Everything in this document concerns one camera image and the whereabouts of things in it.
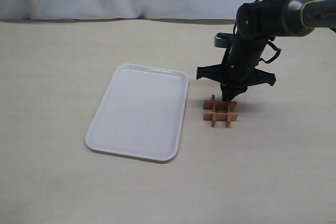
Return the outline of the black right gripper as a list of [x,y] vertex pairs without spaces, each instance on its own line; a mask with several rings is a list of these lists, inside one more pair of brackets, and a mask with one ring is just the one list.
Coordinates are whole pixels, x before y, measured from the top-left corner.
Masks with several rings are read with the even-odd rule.
[[250,86],[265,83],[273,86],[275,74],[256,68],[261,61],[268,64],[277,58],[273,56],[267,61],[261,58],[265,47],[270,44],[269,37],[246,40],[240,35],[233,35],[221,63],[197,67],[196,79],[206,78],[220,83],[222,101],[232,101]]

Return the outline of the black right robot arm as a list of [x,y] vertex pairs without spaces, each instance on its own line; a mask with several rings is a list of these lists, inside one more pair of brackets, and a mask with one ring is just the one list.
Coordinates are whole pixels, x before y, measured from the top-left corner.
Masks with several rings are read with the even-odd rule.
[[335,0],[263,0],[244,3],[236,14],[234,33],[217,33],[214,46],[224,48],[221,63],[197,67],[196,78],[220,84],[223,101],[260,84],[273,86],[276,76],[257,69],[269,64],[281,49],[276,37],[304,37],[315,28],[335,29]]

